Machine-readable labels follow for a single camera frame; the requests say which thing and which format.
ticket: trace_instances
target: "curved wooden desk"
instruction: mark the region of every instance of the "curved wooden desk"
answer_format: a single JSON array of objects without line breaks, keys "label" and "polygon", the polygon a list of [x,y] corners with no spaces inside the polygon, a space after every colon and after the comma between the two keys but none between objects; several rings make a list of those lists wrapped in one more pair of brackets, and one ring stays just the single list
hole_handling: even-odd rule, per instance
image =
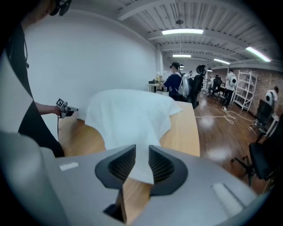
[{"label": "curved wooden desk", "polygon": [[[199,133],[194,110],[190,103],[177,102],[183,109],[170,117],[171,129],[160,139],[163,147],[171,148],[194,156],[200,156]],[[60,121],[59,142],[66,156],[91,154],[105,150],[101,135],[84,121],[77,120],[76,114]],[[128,178],[123,184],[123,196],[117,198],[121,205],[124,221],[127,225],[144,210],[150,200],[152,185]]]},{"label": "curved wooden desk", "polygon": [[[195,114],[190,103],[177,102],[183,111],[172,115],[171,129],[160,139],[162,147],[200,156],[199,134]],[[77,120],[76,114],[59,122],[59,142],[66,156],[85,155],[105,151],[98,131]]]}]

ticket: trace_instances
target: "wooden floor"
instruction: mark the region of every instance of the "wooden floor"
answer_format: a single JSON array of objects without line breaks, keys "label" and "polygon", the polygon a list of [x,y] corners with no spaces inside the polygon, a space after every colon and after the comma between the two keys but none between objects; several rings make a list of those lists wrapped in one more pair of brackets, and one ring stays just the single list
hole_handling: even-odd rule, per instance
[{"label": "wooden floor", "polygon": [[[195,116],[223,116],[219,101],[215,98],[200,94],[199,106],[195,109]],[[254,117],[246,111],[242,111],[235,104],[230,104],[228,111],[234,111],[242,117],[254,120]],[[244,173],[244,168],[238,162],[231,163],[231,159],[238,157],[241,159],[245,155],[249,156],[249,144],[255,142],[255,135],[249,128],[251,122],[235,116],[234,124],[230,124],[225,118],[197,118],[199,131],[200,156],[207,158],[222,166],[236,177]],[[256,175],[252,178],[252,188],[257,194],[261,194],[266,185],[266,181],[259,180]]]}]

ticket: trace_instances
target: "fluorescent light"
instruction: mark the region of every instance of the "fluorescent light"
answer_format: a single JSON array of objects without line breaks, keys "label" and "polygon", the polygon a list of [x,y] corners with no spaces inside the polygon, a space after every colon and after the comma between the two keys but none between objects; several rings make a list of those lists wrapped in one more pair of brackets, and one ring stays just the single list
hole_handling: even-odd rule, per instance
[{"label": "fluorescent light", "polygon": [[173,54],[173,57],[191,57],[191,55]]},{"label": "fluorescent light", "polygon": [[229,62],[226,62],[226,61],[223,61],[223,60],[219,60],[219,59],[214,59],[215,61],[218,61],[218,62],[221,62],[221,63],[224,63],[224,64],[230,64]]},{"label": "fluorescent light", "polygon": [[201,29],[173,29],[173,30],[163,30],[162,34],[202,34],[203,30]]},{"label": "fluorescent light", "polygon": [[263,55],[262,53],[258,52],[257,50],[253,49],[252,47],[248,47],[246,48],[246,50],[250,51],[251,53],[257,55],[258,57],[260,57],[261,59],[263,59],[265,62],[270,62],[271,60],[268,59],[265,55]]}]

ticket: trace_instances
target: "ceiling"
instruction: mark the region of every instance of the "ceiling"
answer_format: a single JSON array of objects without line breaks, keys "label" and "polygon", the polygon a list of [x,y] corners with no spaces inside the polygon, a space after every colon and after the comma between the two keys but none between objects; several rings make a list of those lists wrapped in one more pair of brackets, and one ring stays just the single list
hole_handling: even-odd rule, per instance
[{"label": "ceiling", "polygon": [[[173,61],[174,53],[189,53],[192,58],[186,60],[198,60],[209,67],[223,65],[213,61],[214,58],[238,65],[249,62],[268,65],[245,49],[251,46],[272,59],[272,65],[281,63],[277,43],[239,0],[73,0],[71,8],[119,21],[159,45],[169,61]],[[178,19],[184,23],[177,25]],[[176,28],[204,32],[185,35],[161,32]]]}]

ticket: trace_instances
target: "brick wall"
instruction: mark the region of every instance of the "brick wall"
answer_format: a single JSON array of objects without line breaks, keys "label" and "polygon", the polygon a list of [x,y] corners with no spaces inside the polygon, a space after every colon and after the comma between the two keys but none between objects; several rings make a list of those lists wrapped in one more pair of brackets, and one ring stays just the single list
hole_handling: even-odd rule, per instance
[{"label": "brick wall", "polygon": [[[260,99],[265,98],[267,90],[277,86],[279,88],[279,100],[275,103],[275,112],[278,116],[280,116],[283,113],[283,73],[257,68],[233,68],[233,72],[236,77],[238,77],[239,70],[241,70],[241,72],[251,71],[252,74],[257,75],[256,92],[253,98],[254,104],[251,105],[249,111],[255,115]],[[227,69],[213,70],[213,72],[209,72],[208,74],[208,76],[211,77],[215,77],[215,75],[219,75],[222,81],[225,82]]]}]

